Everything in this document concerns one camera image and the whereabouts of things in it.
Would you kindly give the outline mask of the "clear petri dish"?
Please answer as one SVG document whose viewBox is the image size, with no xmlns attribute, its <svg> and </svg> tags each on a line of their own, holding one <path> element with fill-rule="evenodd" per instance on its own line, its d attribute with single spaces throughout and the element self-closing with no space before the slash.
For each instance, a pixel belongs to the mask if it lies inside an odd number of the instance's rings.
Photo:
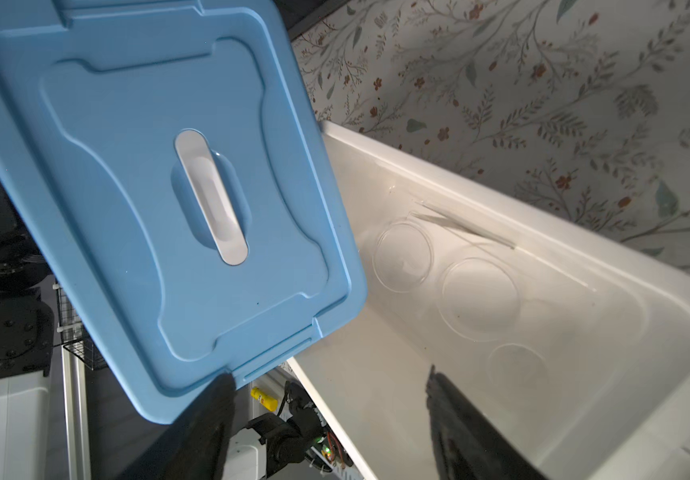
<svg viewBox="0 0 690 480">
<path fill-rule="evenodd" d="M 434 263 L 429 236 L 418 224 L 390 224 L 378 237 L 372 254 L 377 280 L 388 290 L 408 293 L 424 283 Z"/>
<path fill-rule="evenodd" d="M 518 323 L 521 306 L 511 276 L 484 259 L 459 260 L 440 280 L 441 318 L 456 334 L 471 341 L 489 342 L 505 335 Z"/>
</svg>

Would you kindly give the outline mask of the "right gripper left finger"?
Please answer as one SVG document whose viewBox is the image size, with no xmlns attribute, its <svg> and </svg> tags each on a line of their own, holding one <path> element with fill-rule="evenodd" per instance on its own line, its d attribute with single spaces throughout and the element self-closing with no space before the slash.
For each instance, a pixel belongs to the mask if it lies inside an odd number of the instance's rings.
<svg viewBox="0 0 690 480">
<path fill-rule="evenodd" d="M 121 479 L 220 479 L 227 461 L 236 412 L 236 383 L 214 378 Z"/>
</svg>

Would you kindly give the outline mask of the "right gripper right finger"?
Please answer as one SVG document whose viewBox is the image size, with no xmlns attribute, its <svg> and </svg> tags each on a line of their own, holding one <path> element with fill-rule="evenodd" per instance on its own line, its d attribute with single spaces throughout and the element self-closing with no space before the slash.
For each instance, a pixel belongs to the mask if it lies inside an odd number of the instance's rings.
<svg viewBox="0 0 690 480">
<path fill-rule="evenodd" d="M 542 479 L 443 373 L 432 369 L 426 384 L 436 468 L 441 479 Z"/>
</svg>

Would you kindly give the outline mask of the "blue plastic bin lid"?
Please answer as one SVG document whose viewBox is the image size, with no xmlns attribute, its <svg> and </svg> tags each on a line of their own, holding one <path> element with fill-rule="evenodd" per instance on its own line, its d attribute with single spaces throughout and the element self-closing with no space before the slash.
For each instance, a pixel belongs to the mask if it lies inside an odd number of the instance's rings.
<svg viewBox="0 0 690 480">
<path fill-rule="evenodd" d="M 152 422 L 366 302 L 270 1 L 0 1 L 0 181 Z"/>
</svg>

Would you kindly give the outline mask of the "white plastic storage bin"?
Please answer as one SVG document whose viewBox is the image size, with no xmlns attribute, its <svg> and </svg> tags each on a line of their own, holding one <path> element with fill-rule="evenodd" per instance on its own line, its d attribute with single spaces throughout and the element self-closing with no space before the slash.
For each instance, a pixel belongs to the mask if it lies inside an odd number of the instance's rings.
<svg viewBox="0 0 690 480">
<path fill-rule="evenodd" d="M 331 122 L 323 137 L 368 283 L 361 313 L 290 365 L 368 479 L 434 479 L 425 384 L 445 374 L 551 479 L 690 479 L 690 276 L 648 255 Z M 517 244 L 419 220 L 427 202 Z M 408 293 L 386 289 L 372 254 L 392 223 L 420 225 L 434 263 Z M 465 258 L 502 267 L 521 315 L 497 340 L 451 330 L 438 300 Z M 517 408 L 494 390 L 490 354 L 537 352 L 552 395 Z"/>
</svg>

